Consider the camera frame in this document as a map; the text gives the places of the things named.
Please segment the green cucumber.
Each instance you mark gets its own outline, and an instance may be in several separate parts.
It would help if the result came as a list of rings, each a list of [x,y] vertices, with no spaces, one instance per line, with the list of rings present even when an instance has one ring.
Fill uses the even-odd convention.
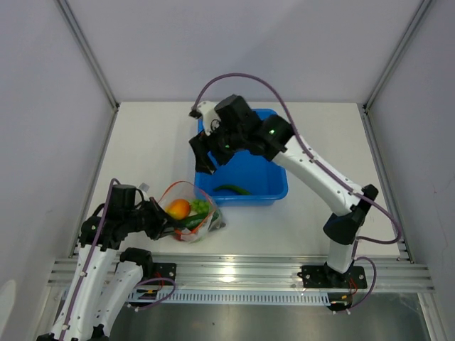
[[[206,213],[200,213],[197,215],[191,215],[181,220],[181,224],[189,230],[193,230],[198,227],[207,217]]]

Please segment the clear orange zip bag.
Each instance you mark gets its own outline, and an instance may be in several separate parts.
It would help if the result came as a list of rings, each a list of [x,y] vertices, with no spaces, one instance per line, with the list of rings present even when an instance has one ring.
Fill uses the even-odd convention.
[[[206,219],[196,228],[207,229],[208,233],[204,236],[204,238],[206,238],[210,233],[212,233],[212,232],[208,231],[208,228],[210,226],[211,217],[212,217],[213,213],[217,209],[220,210],[220,208],[215,203],[215,200],[211,196],[209,196],[209,194],[207,194],[205,191],[203,191],[202,189],[200,189],[199,187],[195,186],[194,184],[192,184],[188,181],[180,180],[175,183],[172,183],[166,189],[166,191],[163,193],[161,198],[158,200],[158,204],[160,204],[160,206],[165,210],[166,206],[168,204],[170,204],[172,201],[174,201],[175,199],[184,199],[184,200],[189,201],[189,203],[191,203],[191,201],[193,201],[195,199],[207,200],[210,203],[210,212],[207,214]],[[191,210],[191,213],[189,214],[189,216],[191,216],[191,215],[197,215],[197,214]],[[174,229],[177,229],[177,230],[186,229],[181,224],[180,220],[177,220],[177,221],[178,221],[178,226],[174,227]]]

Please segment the grey toy fish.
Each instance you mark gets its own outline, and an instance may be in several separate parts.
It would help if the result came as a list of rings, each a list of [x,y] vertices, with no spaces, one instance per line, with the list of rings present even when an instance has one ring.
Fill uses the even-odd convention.
[[[210,226],[208,228],[208,231],[214,232],[216,230],[224,228],[225,226],[226,226],[226,223],[225,223],[223,214],[219,209],[217,209],[211,217]]]

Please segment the green chili pepper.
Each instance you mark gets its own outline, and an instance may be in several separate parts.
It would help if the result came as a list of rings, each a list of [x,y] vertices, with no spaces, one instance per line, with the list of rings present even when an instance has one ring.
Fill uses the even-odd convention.
[[[236,195],[251,195],[252,193],[246,189],[243,189],[239,186],[236,185],[231,185],[231,184],[225,184],[225,185],[220,185],[216,188],[213,189],[214,192],[220,192],[220,191],[230,191],[231,193],[234,193]]]

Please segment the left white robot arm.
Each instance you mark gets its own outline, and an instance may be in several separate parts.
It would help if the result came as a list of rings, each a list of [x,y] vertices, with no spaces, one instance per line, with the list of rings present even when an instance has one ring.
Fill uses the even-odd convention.
[[[38,340],[109,340],[112,326],[129,294],[148,283],[176,285],[158,277],[150,251],[129,247],[129,234],[145,232],[152,240],[173,234],[181,223],[144,191],[112,179],[104,203],[80,231],[77,266],[65,303],[49,332]]]

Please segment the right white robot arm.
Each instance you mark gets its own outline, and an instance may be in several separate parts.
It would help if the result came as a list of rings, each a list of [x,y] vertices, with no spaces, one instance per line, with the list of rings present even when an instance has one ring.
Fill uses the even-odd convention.
[[[335,287],[348,281],[355,239],[378,194],[377,188],[343,181],[342,174],[323,158],[299,145],[299,135],[277,114],[263,119],[250,112],[228,119],[192,111],[190,116],[203,125],[189,141],[196,172],[212,175],[236,153],[247,151],[289,171],[328,205],[331,216],[323,230],[330,244],[324,276]]]

